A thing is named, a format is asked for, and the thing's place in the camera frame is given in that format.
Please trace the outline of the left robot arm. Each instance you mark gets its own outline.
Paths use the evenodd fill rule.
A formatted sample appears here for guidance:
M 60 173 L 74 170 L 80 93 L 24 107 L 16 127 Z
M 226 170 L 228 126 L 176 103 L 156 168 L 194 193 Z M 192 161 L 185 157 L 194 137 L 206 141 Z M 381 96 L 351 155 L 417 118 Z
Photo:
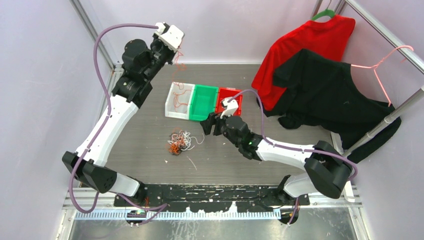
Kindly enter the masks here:
M 112 192 L 126 196 L 133 206 L 141 206 L 146 200 L 145 185 L 141 181 L 120 174 L 106 167 L 110 152 L 122 130 L 141 108 L 153 89 L 152 79 L 164 67 L 171 63 L 175 51 L 162 40 L 155 39 L 148 46 L 144 40 L 135 39 L 124 47 L 123 74 L 116 82 L 110 96 L 111 106 L 75 152 L 65 152 L 62 162 L 72 172 L 74 178 L 100 193 Z M 95 141 L 88 152 L 83 151 L 92 138 Z

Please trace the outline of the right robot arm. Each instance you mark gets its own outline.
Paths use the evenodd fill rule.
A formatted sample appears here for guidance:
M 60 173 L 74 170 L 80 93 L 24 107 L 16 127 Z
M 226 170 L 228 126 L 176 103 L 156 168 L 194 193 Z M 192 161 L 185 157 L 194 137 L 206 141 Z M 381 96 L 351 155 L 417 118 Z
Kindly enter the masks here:
M 251 131 L 240 116 L 211 112 L 200 125 L 205 135 L 224 136 L 249 160 L 272 161 L 304 170 L 303 174 L 285 176 L 278 185 L 275 196 L 286 206 L 311 193 L 338 199 L 354 169 L 326 141 L 313 145 L 275 141 Z

